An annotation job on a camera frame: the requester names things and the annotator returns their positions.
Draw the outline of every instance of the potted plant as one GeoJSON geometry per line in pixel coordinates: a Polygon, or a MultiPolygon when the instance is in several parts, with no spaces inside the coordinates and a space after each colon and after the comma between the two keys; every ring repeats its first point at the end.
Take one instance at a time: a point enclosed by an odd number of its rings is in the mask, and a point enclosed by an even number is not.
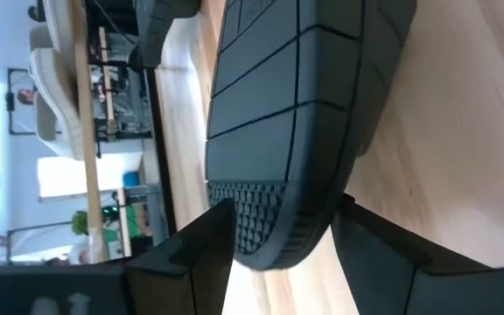
{"type": "Polygon", "coordinates": [[[87,211],[77,211],[71,221],[71,229],[75,235],[88,235],[87,211]]]}

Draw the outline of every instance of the white wall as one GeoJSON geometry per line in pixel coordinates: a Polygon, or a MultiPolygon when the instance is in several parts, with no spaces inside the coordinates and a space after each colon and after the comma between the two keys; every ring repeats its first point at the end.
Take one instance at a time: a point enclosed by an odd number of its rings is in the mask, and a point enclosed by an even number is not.
{"type": "MultiPolygon", "coordinates": [[[[6,69],[8,67],[27,68],[28,66],[28,34],[35,25],[26,11],[35,0],[0,0],[0,82],[6,88],[6,69]]],[[[6,115],[4,96],[0,98],[2,116],[6,115]]],[[[17,113],[20,116],[29,115],[28,111],[17,113]]],[[[3,131],[3,173],[4,198],[8,220],[6,228],[24,228],[33,225],[49,224],[59,221],[69,221],[73,213],[86,208],[85,199],[60,199],[39,202],[37,161],[39,158],[55,156],[34,136],[9,136],[3,131]]],[[[103,146],[104,153],[118,151],[141,151],[141,141],[122,142],[120,146],[103,146]]],[[[22,242],[14,255],[72,245],[76,237],[70,232],[70,227],[61,227],[45,231],[40,237],[31,237],[22,242]]]]}

